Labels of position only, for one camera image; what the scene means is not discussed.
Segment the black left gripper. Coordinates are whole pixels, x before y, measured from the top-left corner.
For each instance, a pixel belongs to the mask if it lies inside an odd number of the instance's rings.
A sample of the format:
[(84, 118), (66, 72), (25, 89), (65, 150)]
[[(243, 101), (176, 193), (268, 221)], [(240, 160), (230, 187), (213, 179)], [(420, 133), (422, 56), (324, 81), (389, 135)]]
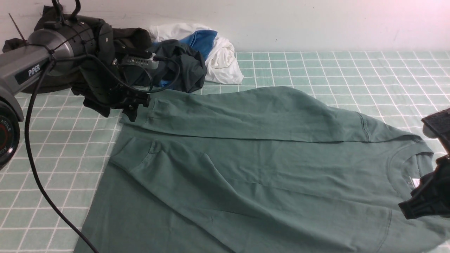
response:
[(72, 93), (83, 96), (83, 105), (103, 117), (108, 117), (113, 109), (121, 109), (130, 122), (135, 122), (139, 106), (149, 106), (150, 93), (124, 82), (121, 66), (114, 65), (113, 61), (125, 55), (148, 57), (150, 54), (115, 40), (113, 28), (106, 23), (81, 23), (77, 37), (83, 45), (79, 72), (88, 86), (73, 86)]

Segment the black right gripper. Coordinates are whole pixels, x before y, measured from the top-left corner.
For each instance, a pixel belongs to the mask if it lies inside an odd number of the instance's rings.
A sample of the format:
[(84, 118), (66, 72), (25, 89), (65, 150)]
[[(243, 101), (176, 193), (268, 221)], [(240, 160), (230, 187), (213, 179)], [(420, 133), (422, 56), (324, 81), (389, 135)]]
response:
[(433, 172), (422, 176), (411, 198), (398, 206), (406, 219), (424, 216), (450, 215), (450, 161), (449, 155), (439, 157)]

